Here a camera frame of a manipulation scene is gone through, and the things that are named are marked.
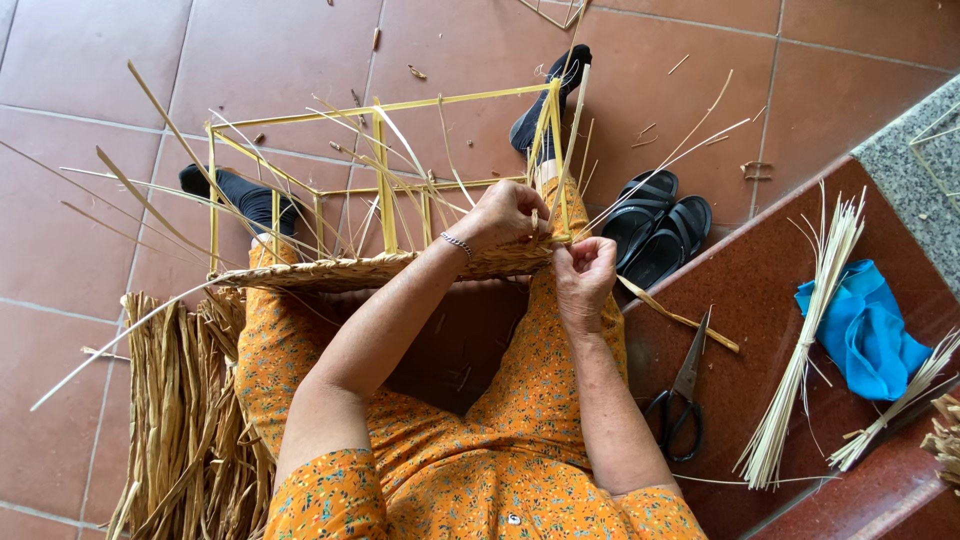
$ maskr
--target black sock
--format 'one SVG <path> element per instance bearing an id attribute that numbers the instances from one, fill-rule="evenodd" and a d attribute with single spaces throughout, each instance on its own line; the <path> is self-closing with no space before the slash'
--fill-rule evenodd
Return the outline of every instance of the black sock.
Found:
<path id="1" fill-rule="evenodd" d="M 550 66 L 550 71 L 547 72 L 546 77 L 547 83 L 563 74 L 564 66 L 566 65 L 566 56 L 567 53 L 564 53 L 563 56 L 559 57 L 557 61 L 553 62 L 553 65 Z M 563 119 L 564 111 L 566 110 L 566 96 L 570 95 L 570 92 L 580 85 L 580 81 L 584 77 L 584 65 L 591 63 L 592 60 L 593 55 L 590 54 L 589 47 L 583 44 L 573 47 L 573 54 L 570 56 L 570 63 L 566 67 L 564 82 L 560 86 L 561 119 Z M 540 96 L 537 97 L 537 101 L 534 102 L 533 107 L 522 114 L 514 123 L 513 127 L 510 128 L 510 143 L 518 152 L 520 152 L 520 154 L 523 154 L 524 156 L 527 155 L 527 151 L 534 142 L 534 135 L 536 134 L 537 130 L 537 120 L 540 118 L 540 110 L 543 108 L 543 102 L 546 101 L 546 95 L 547 91 L 542 91 Z M 553 145 L 553 131 L 547 129 L 543 138 L 543 148 L 537 158 L 537 163 L 545 160 L 552 160 L 556 157 L 556 152 Z"/>
<path id="2" fill-rule="evenodd" d="M 274 195 L 269 187 L 251 184 L 223 169 L 217 169 L 217 186 L 240 213 L 260 225 L 251 224 L 255 233 L 265 233 L 272 228 Z M 210 184 L 194 163 L 180 171 L 180 188 L 187 193 L 210 198 Z M 296 221 L 297 210 L 293 208 L 293 201 L 286 196 L 280 197 L 280 233 L 293 236 Z"/>

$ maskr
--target tile floor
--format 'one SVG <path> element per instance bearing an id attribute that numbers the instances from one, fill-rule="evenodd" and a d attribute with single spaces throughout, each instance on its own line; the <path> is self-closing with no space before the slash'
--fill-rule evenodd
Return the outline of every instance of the tile floor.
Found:
<path id="1" fill-rule="evenodd" d="M 555 17 L 566 12 L 556 2 L 542 6 Z M 382 35 L 372 53 L 377 26 Z M 304 0 L 283 9 L 253 0 L 0 0 L 0 140 L 51 167 L 104 171 L 99 145 L 130 178 L 176 185 L 187 157 L 162 131 L 127 59 L 183 131 L 199 135 L 208 109 L 229 120 L 300 113 L 316 105 L 311 93 L 345 108 L 351 88 L 368 104 L 373 96 L 392 102 L 536 84 L 535 68 L 549 65 L 572 34 L 517 0 L 335 0 L 332 7 Z M 596 119 L 589 160 L 599 164 L 586 192 L 594 205 L 609 204 L 624 182 L 669 154 L 731 69 L 730 87 L 699 136 L 767 106 L 756 122 L 672 167 L 681 194 L 711 200 L 714 229 L 728 232 L 956 73 L 960 5 L 596 0 L 578 41 L 594 55 L 585 106 L 585 119 Z M 428 79 L 413 78 L 407 63 Z M 445 108 L 451 152 L 465 179 L 522 166 L 506 132 L 528 103 L 512 96 Z M 420 159 L 447 177 L 439 118 L 418 112 L 398 113 L 396 122 Z M 631 148 L 634 134 L 655 122 L 648 135 L 659 139 Z M 263 133 L 271 158 L 312 185 L 369 181 L 370 170 L 327 144 L 353 144 L 340 128 L 308 123 Z M 221 164 L 249 167 L 220 154 Z M 772 162 L 773 179 L 745 182 L 738 165 L 749 160 Z M 0 149 L 0 170 L 0 224 L 18 231 L 8 233 L 6 252 L 13 255 L 0 271 L 0 334 L 7 343 L 0 418 L 8 434 L 0 441 L 0 528 L 27 539 L 102 537 L 94 528 L 108 519 L 125 476 L 127 367 L 96 363 L 41 410 L 27 409 L 83 360 L 80 346 L 115 335 L 125 291 L 174 294 L 205 270 L 186 252 L 177 253 L 182 261 L 139 248 L 60 203 L 162 245 L 123 215 L 140 219 L 144 212 L 113 182 L 65 173 L 103 197 L 95 199 L 7 149 Z M 204 209 L 157 193 L 152 200 L 191 238 L 207 237 Z M 324 216 L 355 229 L 362 210 L 348 224 L 343 202 L 325 201 Z M 148 225 L 156 224 L 152 219 Z M 245 261 L 244 235 L 225 227 L 225 258 Z"/>

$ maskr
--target woman's left hand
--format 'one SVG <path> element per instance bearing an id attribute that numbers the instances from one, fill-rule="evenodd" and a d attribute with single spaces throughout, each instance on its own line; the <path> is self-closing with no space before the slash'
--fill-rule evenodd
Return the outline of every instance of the woman's left hand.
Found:
<path id="1" fill-rule="evenodd" d="M 537 211 L 534 231 L 531 214 Z M 448 234 L 467 243 L 474 253 L 536 234 L 544 237 L 550 209 L 537 191 L 511 180 L 492 185 L 477 206 L 450 227 Z"/>

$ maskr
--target woman's forearm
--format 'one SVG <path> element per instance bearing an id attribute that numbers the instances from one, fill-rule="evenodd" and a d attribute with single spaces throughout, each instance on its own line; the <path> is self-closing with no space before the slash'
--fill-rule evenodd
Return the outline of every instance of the woman's forearm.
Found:
<path id="1" fill-rule="evenodd" d="M 580 396 L 581 427 L 598 486 L 615 496 L 642 487 L 681 494 L 660 447 L 620 378 L 600 334 L 570 336 Z"/>
<path id="2" fill-rule="evenodd" d="M 307 379 L 369 397 L 394 371 L 467 262 L 463 249 L 442 240 L 431 244 L 347 320 Z"/>

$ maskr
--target blue cloth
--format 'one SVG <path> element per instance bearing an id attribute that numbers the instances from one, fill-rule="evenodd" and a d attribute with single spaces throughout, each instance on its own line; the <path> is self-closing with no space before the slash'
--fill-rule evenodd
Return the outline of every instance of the blue cloth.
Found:
<path id="1" fill-rule="evenodd" d="M 904 331 L 894 294 L 872 260 L 851 262 L 841 276 L 846 277 L 827 306 L 817 339 L 853 393 L 868 400 L 894 401 L 933 350 Z M 813 282 L 799 290 L 794 298 L 806 317 Z"/>

